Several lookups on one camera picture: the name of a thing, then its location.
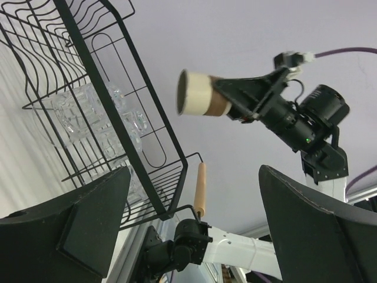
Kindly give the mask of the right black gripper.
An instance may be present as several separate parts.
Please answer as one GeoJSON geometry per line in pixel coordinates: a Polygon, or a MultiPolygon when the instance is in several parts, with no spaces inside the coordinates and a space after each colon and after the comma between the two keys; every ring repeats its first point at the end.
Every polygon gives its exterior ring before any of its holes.
{"type": "Polygon", "coordinates": [[[227,116],[232,120],[259,121],[294,152],[316,152],[326,143],[327,127],[281,96],[288,75],[282,67],[261,77],[218,79],[213,88],[230,103],[227,116]]]}

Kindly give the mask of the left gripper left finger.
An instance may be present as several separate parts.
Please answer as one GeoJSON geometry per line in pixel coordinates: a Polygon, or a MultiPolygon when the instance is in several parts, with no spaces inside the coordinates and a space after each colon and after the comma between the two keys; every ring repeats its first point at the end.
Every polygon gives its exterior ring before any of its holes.
{"type": "Polygon", "coordinates": [[[101,282],[127,201],[126,168],[1,219],[1,282],[101,282]]]}

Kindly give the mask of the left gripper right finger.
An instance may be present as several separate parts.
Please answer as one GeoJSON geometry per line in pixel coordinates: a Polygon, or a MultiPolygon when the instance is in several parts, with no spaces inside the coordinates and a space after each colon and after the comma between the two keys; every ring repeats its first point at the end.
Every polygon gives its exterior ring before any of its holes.
{"type": "Polygon", "coordinates": [[[259,187],[283,282],[376,282],[376,213],[276,169],[259,187]]]}

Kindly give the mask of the steel cup cork base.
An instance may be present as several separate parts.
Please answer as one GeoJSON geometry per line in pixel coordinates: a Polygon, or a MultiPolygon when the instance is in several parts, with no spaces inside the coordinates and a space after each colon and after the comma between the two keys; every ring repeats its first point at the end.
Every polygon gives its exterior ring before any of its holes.
{"type": "Polygon", "coordinates": [[[220,77],[183,70],[176,91],[177,114],[213,117],[227,115],[232,105],[214,89],[213,83],[217,80],[220,77]]]}

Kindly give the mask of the black wire dish rack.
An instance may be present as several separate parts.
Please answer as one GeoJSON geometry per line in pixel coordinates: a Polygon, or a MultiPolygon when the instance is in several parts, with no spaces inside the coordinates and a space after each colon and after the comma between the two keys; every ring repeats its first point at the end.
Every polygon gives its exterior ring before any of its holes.
{"type": "Polygon", "coordinates": [[[1,2],[1,215],[128,166],[121,228],[177,212],[188,169],[126,27],[133,1],[1,2]]]}

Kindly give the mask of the clear plastic cup bottom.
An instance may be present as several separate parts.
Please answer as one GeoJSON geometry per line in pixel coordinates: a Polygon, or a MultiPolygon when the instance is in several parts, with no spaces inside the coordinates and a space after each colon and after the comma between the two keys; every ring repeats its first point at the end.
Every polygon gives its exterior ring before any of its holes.
{"type": "Polygon", "coordinates": [[[124,187],[127,189],[127,202],[130,206],[142,203],[147,200],[147,195],[141,181],[139,180],[135,169],[131,165],[127,156],[119,157],[110,162],[111,169],[108,166],[103,165],[95,169],[90,170],[87,173],[82,174],[82,178],[85,184],[88,184],[110,172],[121,167],[126,168],[126,181],[124,187]]]}

